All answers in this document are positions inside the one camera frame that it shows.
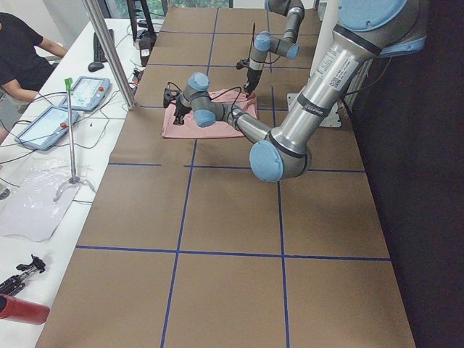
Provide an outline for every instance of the red bottle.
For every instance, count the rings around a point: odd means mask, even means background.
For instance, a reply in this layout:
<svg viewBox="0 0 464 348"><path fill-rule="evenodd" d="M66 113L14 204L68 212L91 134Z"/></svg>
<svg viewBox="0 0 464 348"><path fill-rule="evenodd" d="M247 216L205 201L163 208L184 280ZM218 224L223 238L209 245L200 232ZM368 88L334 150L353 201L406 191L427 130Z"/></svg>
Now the red bottle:
<svg viewBox="0 0 464 348"><path fill-rule="evenodd" d="M0 319L40 325L45 323L49 312L50 308L44 304L0 295Z"/></svg>

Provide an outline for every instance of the metal stand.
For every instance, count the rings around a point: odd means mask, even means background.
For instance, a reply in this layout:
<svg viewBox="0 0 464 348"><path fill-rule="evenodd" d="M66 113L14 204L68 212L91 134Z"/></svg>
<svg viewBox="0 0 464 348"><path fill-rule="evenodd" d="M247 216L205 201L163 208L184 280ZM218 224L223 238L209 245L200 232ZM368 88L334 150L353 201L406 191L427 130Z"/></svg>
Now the metal stand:
<svg viewBox="0 0 464 348"><path fill-rule="evenodd" d="M109 67L111 68L125 103L127 104L128 109L133 109L135 105L135 99L133 97L132 90L129 87L127 78L124 74L123 65L117 56L114 42L109 35L107 24L104 21L99 2L95 0L82 0L82 3L86 8L88 18L94 26L96 36L101 43L101 47L103 47L104 55L108 59Z"/></svg>
<svg viewBox="0 0 464 348"><path fill-rule="evenodd" d="M73 133L73 109L71 107L71 83L73 80L71 78L67 78L65 80L66 83L66 97L67 97L67 122L68 122L68 130L67 133L70 136L70 153L71 153L71 178L68 181L62 183L57 191L55 198L53 198L53 202L58 201L61 197L67 186L75 185L79 183L81 185L87 185L90 189L95 192L95 188L92 183L87 179L81 179L77 176L77 170L75 168L75 155L74 155L74 133Z"/></svg>
<svg viewBox="0 0 464 348"><path fill-rule="evenodd" d="M0 294L15 296L26 286L24 280L35 272L45 272L45 262L37 256L31 255L31 257L32 262L29 265L20 264L16 266L16 269L22 272L21 274L12 275L0 284Z"/></svg>

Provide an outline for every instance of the table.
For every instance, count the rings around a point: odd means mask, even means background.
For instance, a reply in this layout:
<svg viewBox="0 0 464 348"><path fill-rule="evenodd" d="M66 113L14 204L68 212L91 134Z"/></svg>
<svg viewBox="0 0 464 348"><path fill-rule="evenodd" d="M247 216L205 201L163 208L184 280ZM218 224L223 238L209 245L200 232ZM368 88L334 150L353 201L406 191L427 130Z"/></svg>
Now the table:
<svg viewBox="0 0 464 348"><path fill-rule="evenodd" d="M162 94L241 86L263 9L170 8L37 348L414 347L351 129L319 129L311 171L263 183L244 138L164 139ZM320 30L263 71L261 121L306 83Z"/></svg>
<svg viewBox="0 0 464 348"><path fill-rule="evenodd" d="M129 20L120 19L108 19L106 21L107 27L115 31L117 53L125 74L129 78L134 67L139 67L140 64L138 51L133 47L132 36L129 35L130 22ZM89 23L41 89L40 93L42 95L64 91L65 78L71 77L76 81L82 75L109 78L112 81L112 88L104 102L109 99L113 92L118 90L109 63L105 63L105 68L97 72L87 71L88 64L93 61L93 36L94 29L92 24ZM51 96L49 100L58 105L62 98L63 95ZM21 117L21 120L34 120L48 106L49 103L44 99L33 102ZM96 112L89 119L78 123L74 129L75 142L91 146L96 143L106 126L104 135L94 148L75 148L78 174L80 170L87 169L85 177L92 182L96 189L99 187L107 167L109 154L115 145L127 114L121 94L116 93L112 101L102 111L108 118L102 113ZM13 134L18 134L24 127L25 125L16 125L12 130ZM68 137L64 136L59 141L59 144L66 144L67 141ZM3 145L8 144L15 144L11 135L3 143ZM1 147L0 162L19 157L28 152L29 150L22 148L20 145ZM10 183L19 185L22 178L29 173L31 167L37 165L37 161L54 160L65 161L69 164L69 147L55 147L46 152L34 152L28 157L7 163L0 170L0 176ZM13 191L16 189L10 185L7 186ZM18 274L19 271L15 267L20 263L30 263L31 254L39 256L46 263L46 272L29 278L27 280L28 285L17 295L18 298L51 306L94 197L95 194L89 187L81 186L62 222L48 241L36 243L20 237L0 237L1 281ZM8 204L8 199L0 202L0 209L5 204ZM43 325L31 326L0 320L1 346L4 348L34 347L42 329Z"/></svg>

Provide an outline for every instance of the pink cloth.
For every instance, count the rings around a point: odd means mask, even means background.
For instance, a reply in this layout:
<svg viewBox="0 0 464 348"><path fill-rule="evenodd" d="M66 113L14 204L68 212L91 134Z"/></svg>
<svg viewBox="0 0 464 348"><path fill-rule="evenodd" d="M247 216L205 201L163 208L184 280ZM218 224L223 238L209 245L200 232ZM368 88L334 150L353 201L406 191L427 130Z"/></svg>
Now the pink cloth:
<svg viewBox="0 0 464 348"><path fill-rule="evenodd" d="M226 91L225 89L210 92L211 98ZM236 91L225 92L224 95L218 97L214 102L222 102L232 104L237 97ZM247 98L245 94L240 94L236 104L239 105L245 112L248 112L252 117L257 118L257 98L252 94ZM227 122L216 122L210 127L201 128L196 125L194 113L189 112L184 117L183 125L174 125L175 105L171 104L165 112L165 121L162 125L162 136L164 138L183 138L183 139L201 139L201 138L238 138L244 136L241 132L235 130L234 127Z"/></svg>

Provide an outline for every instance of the white desk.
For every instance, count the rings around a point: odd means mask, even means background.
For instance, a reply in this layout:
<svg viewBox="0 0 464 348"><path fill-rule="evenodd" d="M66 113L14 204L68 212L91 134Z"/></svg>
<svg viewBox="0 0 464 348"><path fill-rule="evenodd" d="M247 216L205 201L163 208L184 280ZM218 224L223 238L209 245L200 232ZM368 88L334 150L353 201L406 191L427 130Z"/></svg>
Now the white desk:
<svg viewBox="0 0 464 348"><path fill-rule="evenodd" d="M140 64L138 51L133 47L132 36L128 34L130 32L129 25L129 20L107 20L108 28L115 31L117 53L127 77L130 77L134 67ZM42 95L64 91L65 78L72 78L76 81L79 76L103 77L112 81L111 90L104 102L108 100L114 91L118 90L109 63L104 63L105 68L97 72L87 70L88 64L93 61L93 35L94 28L89 23L41 89L40 93ZM63 97L64 95L52 96L49 100L58 105ZM48 106L49 103L44 99L32 103L22 116L22 120L33 120ZM100 137L104 126L108 122L103 137L94 148L82 149L78 146L75 147L78 175L80 175L80 170L86 170L84 176L92 182L95 189L99 187L108 164L109 155L114 148L127 113L127 107L121 93L115 95L112 101L104 107L103 112L109 118L109 122L102 113L96 112L89 119L79 122L74 128L75 143L91 146ZM18 134L24 127L25 125L16 125L12 133ZM58 144L67 144L68 140L68 136L63 136ZM14 144L11 135L3 143L3 145L8 144ZM28 152L29 150L20 145L0 147L0 162L19 157ZM54 147L46 152L37 151L22 159L7 163L0 170L0 177L10 183L19 185L30 172L30 169L37 165L37 161L41 160L58 160L69 164L69 147ZM10 187L12 192L20 190L20 188L7 186ZM48 241L36 243L20 237L0 237L0 283L14 274L19 274L20 272L15 267L20 263L30 263L32 260L30 255L34 254L46 263L46 272L40 275L35 274L32 278L29 278L26 287L17 297L51 307L94 196L89 187L81 186L62 222ZM8 200L9 198L0 202L0 210L5 207L5 204L8 204ZM43 326L0 320L0 346L2 348L34 347Z"/></svg>

